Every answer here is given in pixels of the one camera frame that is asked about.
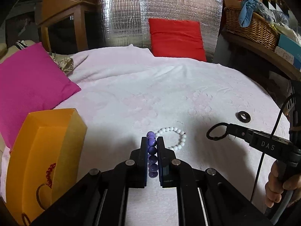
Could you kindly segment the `right hand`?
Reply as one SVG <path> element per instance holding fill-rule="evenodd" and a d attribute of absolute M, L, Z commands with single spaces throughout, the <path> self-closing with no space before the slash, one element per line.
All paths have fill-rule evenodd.
<path fill-rule="evenodd" d="M 265 185 L 265 204 L 268 208 L 279 203 L 284 190 L 294 191 L 288 207 L 300 200 L 301 178 L 300 174 L 294 175 L 284 183 L 279 180 L 280 169 L 277 161 L 274 161 L 268 176 L 268 182 Z"/>

